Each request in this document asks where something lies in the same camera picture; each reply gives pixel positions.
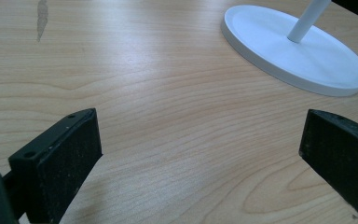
dark mark on table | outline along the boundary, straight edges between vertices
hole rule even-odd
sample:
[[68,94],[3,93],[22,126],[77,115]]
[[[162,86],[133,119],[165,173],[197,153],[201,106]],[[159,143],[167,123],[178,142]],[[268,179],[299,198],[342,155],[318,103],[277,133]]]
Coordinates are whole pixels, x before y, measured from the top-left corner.
[[45,27],[48,24],[48,1],[40,0],[37,4],[37,42],[40,42]]

screw hole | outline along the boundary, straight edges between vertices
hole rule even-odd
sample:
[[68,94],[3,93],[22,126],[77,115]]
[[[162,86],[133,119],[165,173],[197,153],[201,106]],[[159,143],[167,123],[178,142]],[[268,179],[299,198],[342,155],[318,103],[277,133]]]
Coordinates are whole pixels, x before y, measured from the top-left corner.
[[34,153],[33,151],[30,151],[30,152],[27,152],[24,154],[24,157],[25,158],[31,158],[35,155],[36,153]]

white stand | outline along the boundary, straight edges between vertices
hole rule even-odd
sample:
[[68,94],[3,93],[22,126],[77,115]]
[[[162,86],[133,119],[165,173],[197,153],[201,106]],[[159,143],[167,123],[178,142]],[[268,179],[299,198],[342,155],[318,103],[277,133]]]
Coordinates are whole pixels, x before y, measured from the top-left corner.
[[358,56],[312,25],[330,2],[313,0],[300,20],[265,7],[232,7],[222,32],[245,59],[286,83],[323,95],[353,95]]

wooden table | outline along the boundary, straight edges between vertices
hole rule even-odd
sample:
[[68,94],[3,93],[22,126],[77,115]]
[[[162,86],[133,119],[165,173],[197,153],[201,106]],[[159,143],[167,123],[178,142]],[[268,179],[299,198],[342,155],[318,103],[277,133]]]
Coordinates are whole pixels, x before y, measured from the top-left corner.
[[[282,83],[220,31],[232,6],[308,3],[0,0],[0,173],[96,107],[104,155],[62,223],[358,223],[297,153],[309,108],[358,122],[358,94]],[[317,26],[358,53],[358,16],[331,4]]]

